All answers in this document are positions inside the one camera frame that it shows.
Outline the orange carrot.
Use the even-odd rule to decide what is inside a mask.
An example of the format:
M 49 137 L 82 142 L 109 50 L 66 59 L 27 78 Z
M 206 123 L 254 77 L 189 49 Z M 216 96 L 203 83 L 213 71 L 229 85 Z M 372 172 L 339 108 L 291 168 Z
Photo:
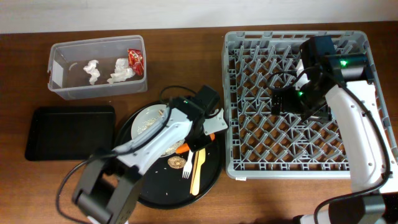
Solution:
M 213 140 L 215 139 L 215 134 L 214 134 L 214 133 L 211 133 L 211 134 L 210 134 L 210 138 L 211 138 L 211 140 L 213 141 Z M 187 151 L 189 151 L 189 150 L 190 150 L 190 148 L 189 148 L 188 144 L 187 144 L 187 143 L 184 143 L 184 144 L 182 144 L 181 146 L 179 146 L 179 147 L 176 149 L 175 153 L 176 153 L 176 154 L 182 154 L 182 153 L 187 152 Z

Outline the white plastic fork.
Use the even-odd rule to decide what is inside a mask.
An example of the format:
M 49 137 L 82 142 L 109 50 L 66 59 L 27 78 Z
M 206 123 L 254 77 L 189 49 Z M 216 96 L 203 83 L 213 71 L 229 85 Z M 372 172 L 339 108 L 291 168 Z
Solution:
M 193 168 L 193 165 L 192 165 L 192 158 L 193 158 L 193 152 L 192 152 L 192 151 L 189 151 L 189 152 L 188 152 L 187 161 L 186 161 L 186 163 L 185 163 L 185 165 L 184 165 L 184 167 L 183 167 L 182 177 L 183 177 L 184 179 L 188 179 L 189 176 L 190 176 L 190 174 L 191 174 L 191 172 L 192 172 L 192 168 Z

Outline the brown mushroom slice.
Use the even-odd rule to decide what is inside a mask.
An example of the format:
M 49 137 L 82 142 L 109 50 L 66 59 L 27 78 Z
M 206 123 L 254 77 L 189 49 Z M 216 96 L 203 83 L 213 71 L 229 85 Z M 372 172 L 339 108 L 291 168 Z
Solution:
M 182 169 L 186 164 L 186 160 L 179 156 L 173 156 L 168 159 L 167 163 L 173 169 Z

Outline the red snack wrapper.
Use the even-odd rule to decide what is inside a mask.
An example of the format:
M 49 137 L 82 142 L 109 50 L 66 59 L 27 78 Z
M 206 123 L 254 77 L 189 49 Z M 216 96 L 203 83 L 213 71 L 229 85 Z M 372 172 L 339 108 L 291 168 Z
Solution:
M 128 62 L 129 66 L 137 75 L 144 74 L 144 57 L 140 50 L 128 49 Z

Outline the white napkin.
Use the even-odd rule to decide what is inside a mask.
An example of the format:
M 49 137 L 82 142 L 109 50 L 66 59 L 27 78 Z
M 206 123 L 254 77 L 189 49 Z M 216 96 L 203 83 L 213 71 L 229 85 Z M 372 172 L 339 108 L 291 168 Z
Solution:
M 128 78 L 132 78 L 135 75 L 135 71 L 129 66 L 127 58 L 119 58 L 115 63 L 114 73 L 112 73 L 107 82 L 113 84 L 116 82 L 124 82 Z
M 95 82 L 98 80 L 98 78 L 100 77 L 100 72 L 99 70 L 96 68 L 97 64 L 99 64 L 98 60 L 90 60 L 88 62 L 88 64 L 86 66 L 83 67 L 83 70 L 91 75 L 90 79 L 89 79 L 89 83 L 91 85 L 94 85 Z

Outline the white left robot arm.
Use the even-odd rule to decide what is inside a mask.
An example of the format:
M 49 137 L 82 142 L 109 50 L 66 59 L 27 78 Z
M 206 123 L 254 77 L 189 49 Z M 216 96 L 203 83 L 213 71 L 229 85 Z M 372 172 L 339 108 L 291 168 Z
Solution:
M 62 180 L 55 196 L 57 212 L 75 223 L 79 219 L 64 213 L 60 196 L 67 180 L 79 169 L 84 171 L 72 194 L 72 203 L 88 223 L 127 223 L 139 198 L 146 172 L 176 142 L 185 141 L 195 161 L 192 193 L 199 191 L 199 171 L 205 161 L 212 134 L 228 125 L 220 96 L 204 85 L 192 96 L 169 99 L 163 115 L 149 128 L 112 151 L 99 150 L 77 164 Z

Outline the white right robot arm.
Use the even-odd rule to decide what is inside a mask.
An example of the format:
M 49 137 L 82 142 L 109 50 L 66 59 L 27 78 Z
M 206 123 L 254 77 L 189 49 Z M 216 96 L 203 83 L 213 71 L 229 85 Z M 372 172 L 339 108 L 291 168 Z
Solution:
M 397 161 L 381 121 L 375 77 L 364 53 L 339 55 L 328 35 L 300 46 L 301 69 L 288 86 L 272 88 L 271 112 L 307 120 L 329 106 L 349 162 L 351 193 L 319 204 L 295 223 L 396 223 Z

